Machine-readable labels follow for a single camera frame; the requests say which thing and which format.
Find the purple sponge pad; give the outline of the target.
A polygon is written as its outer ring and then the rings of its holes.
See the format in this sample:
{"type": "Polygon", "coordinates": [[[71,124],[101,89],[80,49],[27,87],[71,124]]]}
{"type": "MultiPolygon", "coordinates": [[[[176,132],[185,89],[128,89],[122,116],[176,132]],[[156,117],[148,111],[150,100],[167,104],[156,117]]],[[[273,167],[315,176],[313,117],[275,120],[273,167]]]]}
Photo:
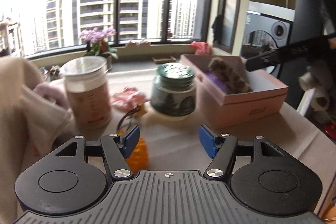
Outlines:
{"type": "Polygon", "coordinates": [[[211,72],[207,71],[205,73],[205,86],[209,88],[213,92],[219,92],[222,94],[228,94],[227,86],[226,84],[220,80],[216,75],[211,72]]]}

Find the brown wooden tray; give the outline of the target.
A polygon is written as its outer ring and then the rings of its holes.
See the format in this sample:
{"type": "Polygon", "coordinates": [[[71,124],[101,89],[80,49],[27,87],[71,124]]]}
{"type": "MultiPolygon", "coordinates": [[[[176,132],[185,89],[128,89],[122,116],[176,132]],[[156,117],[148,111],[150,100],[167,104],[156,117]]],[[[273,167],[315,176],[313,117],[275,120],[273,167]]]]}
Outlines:
{"type": "Polygon", "coordinates": [[[155,64],[157,65],[161,65],[161,64],[166,64],[166,63],[175,63],[176,62],[176,58],[173,56],[153,56],[152,60],[155,64]]]}

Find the orange sponge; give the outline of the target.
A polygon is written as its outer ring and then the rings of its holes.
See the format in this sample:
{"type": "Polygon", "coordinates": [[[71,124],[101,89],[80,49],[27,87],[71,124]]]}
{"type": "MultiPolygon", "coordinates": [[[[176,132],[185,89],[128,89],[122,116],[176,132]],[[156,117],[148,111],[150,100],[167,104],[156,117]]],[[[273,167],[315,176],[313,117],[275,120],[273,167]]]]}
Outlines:
{"type": "Polygon", "coordinates": [[[145,139],[139,135],[139,140],[131,155],[126,159],[126,163],[134,174],[147,167],[149,155],[145,139]]]}

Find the green lid glass jar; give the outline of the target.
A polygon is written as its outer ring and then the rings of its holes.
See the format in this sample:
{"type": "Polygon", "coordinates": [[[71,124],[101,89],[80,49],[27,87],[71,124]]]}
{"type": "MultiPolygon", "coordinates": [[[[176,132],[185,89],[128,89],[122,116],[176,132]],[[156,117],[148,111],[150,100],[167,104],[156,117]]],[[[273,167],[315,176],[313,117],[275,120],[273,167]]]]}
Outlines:
{"type": "Polygon", "coordinates": [[[150,104],[165,119],[181,121],[187,118],[196,107],[194,70],[181,63],[159,65],[152,84],[150,104]]]}

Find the grey washing machine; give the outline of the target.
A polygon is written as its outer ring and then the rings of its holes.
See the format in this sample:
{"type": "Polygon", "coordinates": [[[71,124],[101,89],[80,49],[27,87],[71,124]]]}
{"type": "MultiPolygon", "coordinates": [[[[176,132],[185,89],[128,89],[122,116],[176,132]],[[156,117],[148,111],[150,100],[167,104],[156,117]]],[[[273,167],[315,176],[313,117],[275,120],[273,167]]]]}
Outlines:
{"type": "Polygon", "coordinates": [[[240,55],[245,59],[289,44],[295,11],[250,1],[240,55]]]}

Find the potted pink orchid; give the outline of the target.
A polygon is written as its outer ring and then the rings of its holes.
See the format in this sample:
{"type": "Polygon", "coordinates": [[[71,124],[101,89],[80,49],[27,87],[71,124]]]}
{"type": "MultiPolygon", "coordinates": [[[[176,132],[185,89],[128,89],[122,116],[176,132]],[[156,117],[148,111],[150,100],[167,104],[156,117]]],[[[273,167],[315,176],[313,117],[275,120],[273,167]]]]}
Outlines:
{"type": "Polygon", "coordinates": [[[116,31],[113,27],[104,28],[103,30],[99,30],[96,27],[91,30],[84,29],[80,34],[80,39],[87,47],[85,56],[104,57],[107,68],[110,70],[112,68],[112,60],[118,59],[117,50],[113,49],[108,43],[108,39],[115,34],[116,31]]]}

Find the brown cord star ornament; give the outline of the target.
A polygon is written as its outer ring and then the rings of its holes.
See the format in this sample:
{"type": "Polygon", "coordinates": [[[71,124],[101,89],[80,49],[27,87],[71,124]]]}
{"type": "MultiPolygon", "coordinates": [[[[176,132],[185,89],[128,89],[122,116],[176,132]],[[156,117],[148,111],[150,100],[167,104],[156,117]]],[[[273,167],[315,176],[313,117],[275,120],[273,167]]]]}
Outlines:
{"type": "Polygon", "coordinates": [[[137,105],[120,119],[116,127],[117,133],[123,134],[126,132],[133,124],[133,119],[141,119],[146,113],[147,111],[144,103],[137,105]]]}

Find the pink plastic bag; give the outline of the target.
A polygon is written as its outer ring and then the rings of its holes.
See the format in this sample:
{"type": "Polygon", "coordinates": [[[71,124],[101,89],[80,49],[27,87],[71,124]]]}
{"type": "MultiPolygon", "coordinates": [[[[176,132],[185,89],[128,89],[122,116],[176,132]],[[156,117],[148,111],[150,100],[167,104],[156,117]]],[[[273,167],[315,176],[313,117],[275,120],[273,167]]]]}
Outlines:
{"type": "Polygon", "coordinates": [[[206,42],[192,42],[190,47],[195,50],[195,55],[209,56],[212,54],[212,49],[206,42]]]}

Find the pink cardboard box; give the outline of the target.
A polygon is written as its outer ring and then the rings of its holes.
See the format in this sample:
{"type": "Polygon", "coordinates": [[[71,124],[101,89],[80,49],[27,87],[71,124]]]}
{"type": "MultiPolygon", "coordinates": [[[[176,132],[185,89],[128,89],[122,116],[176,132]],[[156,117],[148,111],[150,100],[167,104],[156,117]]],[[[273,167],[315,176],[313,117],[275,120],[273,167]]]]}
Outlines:
{"type": "Polygon", "coordinates": [[[181,63],[195,72],[197,109],[212,129],[275,114],[288,92],[266,71],[247,71],[239,56],[183,55],[181,63]]]}

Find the clear lid powder jar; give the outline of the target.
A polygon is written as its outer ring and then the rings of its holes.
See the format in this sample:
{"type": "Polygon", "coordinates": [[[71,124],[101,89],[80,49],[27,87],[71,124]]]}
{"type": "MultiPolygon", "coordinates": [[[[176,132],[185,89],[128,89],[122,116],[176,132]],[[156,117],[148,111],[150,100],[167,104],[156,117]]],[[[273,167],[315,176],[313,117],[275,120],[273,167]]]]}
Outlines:
{"type": "Polygon", "coordinates": [[[107,60],[101,56],[79,57],[60,68],[67,98],[79,128],[100,128],[110,122],[112,107],[107,72],[107,60]]]}

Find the brown furry plush toy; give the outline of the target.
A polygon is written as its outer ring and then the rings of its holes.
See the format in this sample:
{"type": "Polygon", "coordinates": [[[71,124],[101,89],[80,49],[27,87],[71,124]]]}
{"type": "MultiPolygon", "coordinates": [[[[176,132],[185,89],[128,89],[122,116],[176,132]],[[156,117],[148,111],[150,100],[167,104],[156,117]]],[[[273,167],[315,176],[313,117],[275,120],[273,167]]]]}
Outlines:
{"type": "Polygon", "coordinates": [[[226,84],[228,94],[253,92],[252,87],[237,73],[237,71],[220,57],[212,58],[208,65],[208,69],[226,84]]]}

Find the beige sofa blanket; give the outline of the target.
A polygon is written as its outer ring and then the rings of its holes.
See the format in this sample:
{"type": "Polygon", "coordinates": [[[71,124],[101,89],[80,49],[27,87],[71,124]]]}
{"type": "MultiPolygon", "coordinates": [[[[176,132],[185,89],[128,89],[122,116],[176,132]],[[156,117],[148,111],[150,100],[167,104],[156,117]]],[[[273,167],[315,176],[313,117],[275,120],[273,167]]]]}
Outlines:
{"type": "Polygon", "coordinates": [[[18,176],[50,153],[57,138],[72,137],[72,111],[37,95],[33,90],[41,83],[45,80],[31,62],[1,57],[1,223],[18,215],[18,176]]]}

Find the dark framed mirror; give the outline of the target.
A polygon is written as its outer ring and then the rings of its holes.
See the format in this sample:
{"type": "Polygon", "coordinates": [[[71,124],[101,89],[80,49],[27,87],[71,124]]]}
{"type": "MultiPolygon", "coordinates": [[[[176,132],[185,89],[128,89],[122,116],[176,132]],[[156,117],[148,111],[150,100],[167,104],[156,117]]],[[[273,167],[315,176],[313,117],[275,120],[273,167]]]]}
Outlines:
{"type": "Polygon", "coordinates": [[[240,11],[240,0],[219,0],[218,10],[212,25],[213,45],[231,54],[234,47],[240,11]]]}

